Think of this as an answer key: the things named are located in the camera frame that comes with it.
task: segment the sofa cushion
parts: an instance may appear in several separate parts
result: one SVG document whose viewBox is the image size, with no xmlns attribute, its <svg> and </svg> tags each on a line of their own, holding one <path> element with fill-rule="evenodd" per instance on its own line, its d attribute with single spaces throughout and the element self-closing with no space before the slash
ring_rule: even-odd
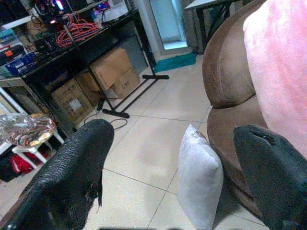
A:
<svg viewBox="0 0 307 230">
<path fill-rule="evenodd" d="M 244 46 L 243 23 L 263 2 L 254 0 L 228 18 L 207 45 L 203 80 L 214 108 L 236 106 L 255 95 Z"/>
<path fill-rule="evenodd" d="M 234 128 L 254 124 L 266 127 L 257 97 L 226 109 L 212 109 L 207 122 L 211 147 L 220 157 L 226 175 L 239 188 L 251 195 L 234 147 Z"/>
</svg>

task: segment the tile floor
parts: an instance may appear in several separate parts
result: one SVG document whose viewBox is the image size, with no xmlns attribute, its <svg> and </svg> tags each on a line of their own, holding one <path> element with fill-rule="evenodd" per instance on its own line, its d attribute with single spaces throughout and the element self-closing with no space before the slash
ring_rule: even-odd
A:
<svg viewBox="0 0 307 230">
<path fill-rule="evenodd" d="M 181 139 L 189 124 L 207 135 L 206 122 L 211 107 L 202 82 L 201 64 L 202 56 L 197 56 L 193 66 L 161 73 L 168 74 L 170 80 L 156 83 L 127 110 L 131 118 L 125 127 L 115 132 L 105 163 L 103 206 L 98 208 L 97 202 L 94 203 L 84 229 L 195 229 L 177 202 L 177 161 Z M 116 119 L 103 113 L 90 119 L 96 118 Z M 0 184 L 0 218 L 35 173 Z M 268 230 L 231 195 L 227 181 L 214 229 Z"/>
</svg>

